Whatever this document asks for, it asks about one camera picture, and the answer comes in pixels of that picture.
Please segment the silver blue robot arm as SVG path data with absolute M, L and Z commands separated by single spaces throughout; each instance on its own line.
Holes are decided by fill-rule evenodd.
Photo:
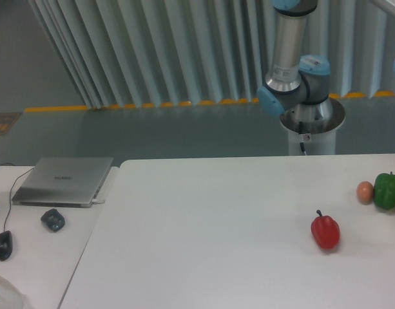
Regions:
M 395 94 L 395 1 L 272 1 L 275 40 L 258 99 L 281 115 L 331 93 Z

